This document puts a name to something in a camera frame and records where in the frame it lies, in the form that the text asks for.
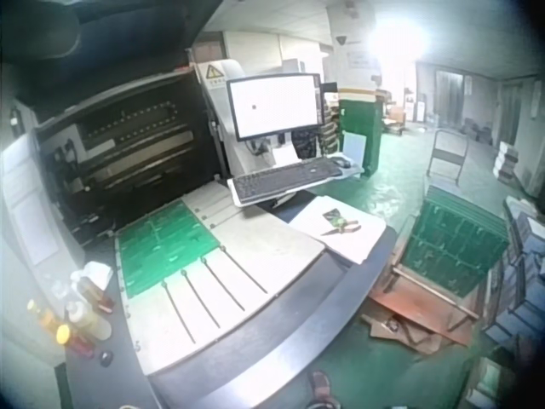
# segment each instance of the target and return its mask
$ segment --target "person's foot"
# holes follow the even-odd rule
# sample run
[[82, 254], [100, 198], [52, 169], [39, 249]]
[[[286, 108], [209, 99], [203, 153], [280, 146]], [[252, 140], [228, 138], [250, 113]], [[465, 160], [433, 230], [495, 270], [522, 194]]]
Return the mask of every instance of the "person's foot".
[[322, 371], [314, 371], [308, 377], [313, 388], [314, 399], [322, 400], [331, 397], [331, 382]]
[[328, 409], [341, 409], [341, 404], [331, 394], [330, 379], [322, 371], [311, 372], [308, 376], [310, 384], [313, 387], [314, 400], [322, 402]]

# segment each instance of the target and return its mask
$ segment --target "orange bottle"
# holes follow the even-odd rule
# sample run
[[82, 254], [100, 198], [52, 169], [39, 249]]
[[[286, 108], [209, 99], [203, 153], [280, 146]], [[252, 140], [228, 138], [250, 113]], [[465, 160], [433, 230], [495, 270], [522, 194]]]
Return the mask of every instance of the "orange bottle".
[[62, 322], [57, 319], [53, 311], [48, 308], [46, 308], [45, 310], [40, 309], [34, 300], [30, 300], [28, 302], [28, 304], [26, 305], [26, 309], [34, 313], [38, 318], [39, 324], [47, 332], [51, 333], [53, 336], [56, 337], [57, 330], [59, 329], [59, 326], [62, 325]]

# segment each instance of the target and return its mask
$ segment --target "keyboard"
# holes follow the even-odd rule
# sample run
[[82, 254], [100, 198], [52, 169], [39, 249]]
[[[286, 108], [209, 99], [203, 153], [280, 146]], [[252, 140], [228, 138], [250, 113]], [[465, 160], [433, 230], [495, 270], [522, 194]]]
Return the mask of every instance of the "keyboard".
[[232, 181], [238, 199], [244, 205], [274, 199], [289, 190], [337, 176], [342, 176], [342, 172], [331, 159], [312, 158], [296, 164], [238, 176]]

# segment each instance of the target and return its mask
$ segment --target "door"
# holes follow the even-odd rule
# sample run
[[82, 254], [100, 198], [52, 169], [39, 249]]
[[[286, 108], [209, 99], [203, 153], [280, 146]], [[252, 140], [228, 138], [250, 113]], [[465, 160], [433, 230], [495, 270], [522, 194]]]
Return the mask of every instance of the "door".
[[509, 84], [502, 86], [501, 102], [502, 111], [500, 117], [500, 130], [498, 140], [514, 145], [519, 128], [520, 94], [522, 84]]
[[458, 128], [462, 124], [463, 75], [437, 71], [433, 105], [440, 127]]

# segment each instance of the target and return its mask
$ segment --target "yellow warning sign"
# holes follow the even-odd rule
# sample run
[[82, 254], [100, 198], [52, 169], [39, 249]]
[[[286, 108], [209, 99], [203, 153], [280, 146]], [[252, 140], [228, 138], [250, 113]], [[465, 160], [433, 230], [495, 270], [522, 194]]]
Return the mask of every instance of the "yellow warning sign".
[[206, 79], [214, 79], [214, 78], [223, 78], [223, 73], [218, 70], [215, 66], [210, 64], [208, 66], [208, 70], [206, 70]]

